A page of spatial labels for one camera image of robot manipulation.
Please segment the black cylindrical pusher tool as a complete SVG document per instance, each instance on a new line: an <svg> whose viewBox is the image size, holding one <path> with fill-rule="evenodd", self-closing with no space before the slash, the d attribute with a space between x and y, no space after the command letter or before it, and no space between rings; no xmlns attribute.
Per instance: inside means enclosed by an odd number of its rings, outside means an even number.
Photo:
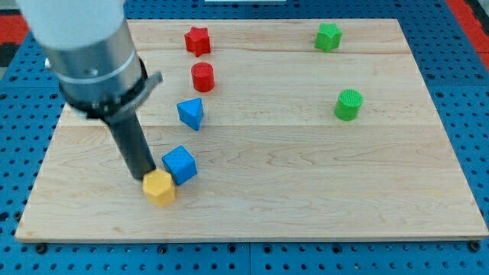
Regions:
<svg viewBox="0 0 489 275"><path fill-rule="evenodd" d="M134 112L103 118L118 149L136 180L143 180L146 173L156 168L140 122Z"/></svg>

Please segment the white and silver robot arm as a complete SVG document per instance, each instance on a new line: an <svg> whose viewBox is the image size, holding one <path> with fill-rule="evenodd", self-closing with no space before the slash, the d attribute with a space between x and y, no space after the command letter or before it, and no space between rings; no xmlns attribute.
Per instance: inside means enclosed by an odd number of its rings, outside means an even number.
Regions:
<svg viewBox="0 0 489 275"><path fill-rule="evenodd" d="M137 108L163 80L147 73L121 0L17 0L66 102L109 128L136 180L155 169Z"/></svg>

